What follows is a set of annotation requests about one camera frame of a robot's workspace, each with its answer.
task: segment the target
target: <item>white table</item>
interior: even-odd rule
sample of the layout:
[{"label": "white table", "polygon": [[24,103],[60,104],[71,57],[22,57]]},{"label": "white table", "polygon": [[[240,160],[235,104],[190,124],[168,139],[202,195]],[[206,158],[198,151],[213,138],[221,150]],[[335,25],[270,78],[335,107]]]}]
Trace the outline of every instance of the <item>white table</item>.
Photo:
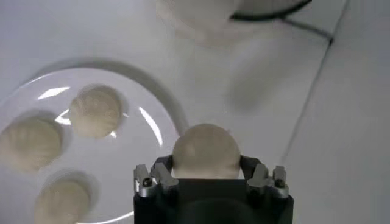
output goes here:
[{"label": "white table", "polygon": [[181,133],[199,123],[220,125],[243,154],[272,169],[281,163],[327,41],[282,23],[259,27],[248,40],[210,49],[175,37],[156,18],[154,1],[1,0],[0,99],[49,71],[111,69],[153,91]]}]

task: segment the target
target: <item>white plate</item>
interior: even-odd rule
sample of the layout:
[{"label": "white plate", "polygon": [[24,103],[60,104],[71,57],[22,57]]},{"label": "white plate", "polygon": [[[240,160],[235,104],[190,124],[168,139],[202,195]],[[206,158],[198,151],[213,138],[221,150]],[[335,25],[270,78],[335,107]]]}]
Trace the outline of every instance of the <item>white plate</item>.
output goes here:
[{"label": "white plate", "polygon": [[[113,88],[123,105],[120,127],[103,139],[78,137],[67,118],[73,98],[91,85]],[[131,79],[98,69],[57,71],[23,85],[0,106],[0,130],[33,115],[61,124],[64,152],[38,173],[19,173],[0,164],[0,223],[33,223],[36,196],[60,177],[83,178],[91,186],[93,207],[82,223],[129,223],[135,166],[150,167],[157,157],[170,154],[178,138],[155,96]]]}]

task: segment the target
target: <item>screw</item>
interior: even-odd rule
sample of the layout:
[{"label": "screw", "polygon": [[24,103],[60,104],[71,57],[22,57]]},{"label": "screw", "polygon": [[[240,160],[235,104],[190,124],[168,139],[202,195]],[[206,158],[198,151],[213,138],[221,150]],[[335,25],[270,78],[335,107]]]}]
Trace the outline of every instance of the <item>screw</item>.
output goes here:
[{"label": "screw", "polygon": [[286,186],[286,183],[283,180],[281,180],[281,179],[275,180],[275,187],[284,188],[285,186]]},{"label": "screw", "polygon": [[153,183],[152,179],[149,178],[149,177],[147,177],[147,178],[145,178],[145,179],[142,181],[142,186],[144,186],[144,187],[150,187],[150,186],[152,186],[152,183]]}]

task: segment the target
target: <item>steamed dumpling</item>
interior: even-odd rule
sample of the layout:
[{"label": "steamed dumpling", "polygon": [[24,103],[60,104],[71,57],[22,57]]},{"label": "steamed dumpling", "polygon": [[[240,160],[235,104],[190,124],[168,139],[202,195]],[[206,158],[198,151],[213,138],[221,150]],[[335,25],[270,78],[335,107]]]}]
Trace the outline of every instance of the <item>steamed dumpling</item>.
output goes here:
[{"label": "steamed dumpling", "polygon": [[197,125],[180,137],[173,150],[177,178],[237,178],[240,152],[223,128]]},{"label": "steamed dumpling", "polygon": [[116,130],[119,113],[119,101],[113,93],[91,90],[72,101],[69,118],[78,135],[103,138]]},{"label": "steamed dumpling", "polygon": [[17,170],[37,171],[61,154],[60,135],[50,123],[37,118],[11,124],[0,136],[0,154]]},{"label": "steamed dumpling", "polygon": [[75,181],[60,181],[41,192],[35,201],[35,224],[75,224],[89,211],[90,196]]}]

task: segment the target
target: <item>white bun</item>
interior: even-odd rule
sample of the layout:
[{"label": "white bun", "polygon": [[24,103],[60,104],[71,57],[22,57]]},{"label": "white bun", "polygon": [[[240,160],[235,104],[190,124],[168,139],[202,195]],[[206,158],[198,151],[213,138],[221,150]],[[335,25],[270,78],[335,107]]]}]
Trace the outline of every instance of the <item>white bun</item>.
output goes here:
[{"label": "white bun", "polygon": [[69,109],[74,131],[84,137],[103,138],[116,130],[120,105],[111,92],[91,90],[76,97]]},{"label": "white bun", "polygon": [[74,181],[54,183],[35,201],[35,224],[75,224],[89,211],[87,191]]},{"label": "white bun", "polygon": [[30,118],[11,124],[2,132],[0,152],[13,168],[38,171],[61,154],[60,135],[50,123]]},{"label": "white bun", "polygon": [[186,131],[173,150],[178,178],[237,178],[240,152],[231,135],[211,124]]}]

